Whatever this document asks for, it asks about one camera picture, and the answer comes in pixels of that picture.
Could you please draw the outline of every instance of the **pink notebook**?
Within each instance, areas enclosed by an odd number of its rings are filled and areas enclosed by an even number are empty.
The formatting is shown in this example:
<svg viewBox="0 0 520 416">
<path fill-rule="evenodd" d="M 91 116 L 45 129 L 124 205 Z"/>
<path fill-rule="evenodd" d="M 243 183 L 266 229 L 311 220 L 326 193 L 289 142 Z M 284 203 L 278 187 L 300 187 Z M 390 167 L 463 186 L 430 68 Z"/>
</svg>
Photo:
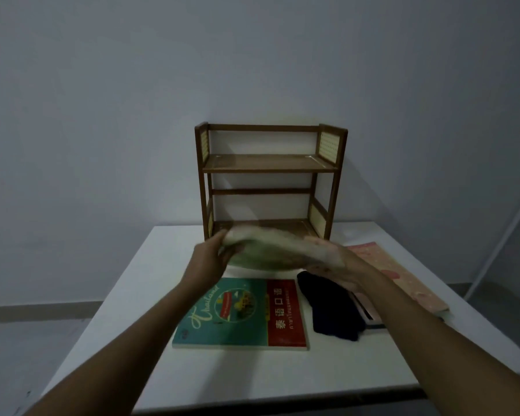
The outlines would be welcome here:
<svg viewBox="0 0 520 416">
<path fill-rule="evenodd" d="M 406 268 L 397 263 L 383 248 L 375 242 L 368 244 L 352 245 L 347 247 L 357 256 L 362 258 L 368 264 L 373 265 L 383 274 L 392 279 L 397 286 L 405 291 L 409 296 L 422 305 L 432 314 L 449 309 L 449 306 L 443 302 L 438 296 L 430 291 L 416 276 L 410 273 Z M 352 291 L 354 298 L 364 308 L 365 313 L 371 316 L 370 324 L 381 324 L 381 317 L 375 310 L 372 302 L 360 290 Z"/>
</svg>

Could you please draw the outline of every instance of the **shelf frame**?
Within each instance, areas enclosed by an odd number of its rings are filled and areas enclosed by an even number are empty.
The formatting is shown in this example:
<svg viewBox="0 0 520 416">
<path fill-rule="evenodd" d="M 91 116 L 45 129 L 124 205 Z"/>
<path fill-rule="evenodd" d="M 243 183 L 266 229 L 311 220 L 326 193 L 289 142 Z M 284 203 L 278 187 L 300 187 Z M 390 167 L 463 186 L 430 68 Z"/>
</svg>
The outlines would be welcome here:
<svg viewBox="0 0 520 416">
<path fill-rule="evenodd" d="M 210 152 L 210 131 L 264 131 L 264 132 L 315 132 L 317 133 L 314 155 L 214 155 Z M 297 235 L 313 235 L 329 239 L 333 226 L 335 206 L 348 130 L 327 124 L 319 125 L 254 125 L 254 124 L 210 124 L 202 122 L 194 127 L 198 163 L 198 182 L 202 211 L 204 239 L 220 229 L 234 224 L 257 224 L 289 230 Z M 312 174 L 308 188 L 235 188 L 219 189 L 212 186 L 212 174 L 263 174 L 263 173 L 309 173 Z M 316 199 L 318 174 L 332 173 L 333 181 L 329 204 L 326 209 Z M 208 198 L 206 198 L 206 174 Z M 218 195 L 308 195 L 308 212 L 301 219 L 278 219 L 257 221 L 217 221 L 214 217 L 214 196 Z"/>
</svg>

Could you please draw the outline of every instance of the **black cloth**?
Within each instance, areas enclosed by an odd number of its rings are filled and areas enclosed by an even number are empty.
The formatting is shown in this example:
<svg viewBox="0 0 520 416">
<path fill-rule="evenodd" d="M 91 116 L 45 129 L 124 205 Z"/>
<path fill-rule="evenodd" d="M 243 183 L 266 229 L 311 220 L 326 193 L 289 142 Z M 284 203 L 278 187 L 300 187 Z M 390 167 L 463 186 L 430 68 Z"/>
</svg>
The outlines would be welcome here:
<svg viewBox="0 0 520 416">
<path fill-rule="evenodd" d="M 325 277 L 307 271 L 297 275 L 300 290 L 312 306 L 314 331 L 323 335 L 358 340 L 366 322 L 346 289 Z"/>
</svg>

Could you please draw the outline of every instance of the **hand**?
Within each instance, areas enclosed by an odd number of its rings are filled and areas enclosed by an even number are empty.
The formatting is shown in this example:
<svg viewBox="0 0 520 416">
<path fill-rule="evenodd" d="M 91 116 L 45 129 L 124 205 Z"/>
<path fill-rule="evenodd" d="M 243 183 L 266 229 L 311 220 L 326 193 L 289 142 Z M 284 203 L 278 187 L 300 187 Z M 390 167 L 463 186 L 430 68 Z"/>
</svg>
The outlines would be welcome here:
<svg viewBox="0 0 520 416">
<path fill-rule="evenodd" d="M 343 260 L 343 264 L 345 265 L 345 268 L 329 268 L 323 265 L 309 265 L 307 266 L 306 271 L 330 279 L 348 291 L 358 290 L 364 276 L 373 272 L 378 272 L 375 267 L 372 267 L 354 252 L 346 249 L 342 245 L 334 244 L 333 242 L 314 236 L 307 236 L 305 237 L 305 240 L 338 251 Z"/>
<path fill-rule="evenodd" d="M 207 241 L 194 246 L 191 260 L 181 278 L 181 285 L 195 289 L 200 295 L 212 288 L 222 277 L 239 245 L 233 245 L 220 252 L 227 230 L 217 232 Z"/>
</svg>

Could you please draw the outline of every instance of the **shelf board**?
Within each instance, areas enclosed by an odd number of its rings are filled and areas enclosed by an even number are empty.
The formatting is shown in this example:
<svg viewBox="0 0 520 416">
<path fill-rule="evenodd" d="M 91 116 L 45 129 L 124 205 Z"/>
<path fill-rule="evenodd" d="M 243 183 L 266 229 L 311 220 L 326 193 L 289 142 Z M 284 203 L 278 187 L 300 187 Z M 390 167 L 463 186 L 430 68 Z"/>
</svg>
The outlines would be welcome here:
<svg viewBox="0 0 520 416">
<path fill-rule="evenodd" d="M 214 222 L 214 228 L 212 234 L 216 233 L 221 229 L 230 229 L 234 225 L 238 224 L 251 224 L 253 226 L 271 227 L 294 233 L 297 236 L 315 236 L 318 234 L 312 228 L 312 225 L 308 219 L 276 219 L 276 220 L 241 220 L 241 221 L 217 221 Z"/>
<path fill-rule="evenodd" d="M 205 174 L 335 172 L 337 167 L 317 155 L 210 155 Z"/>
</svg>

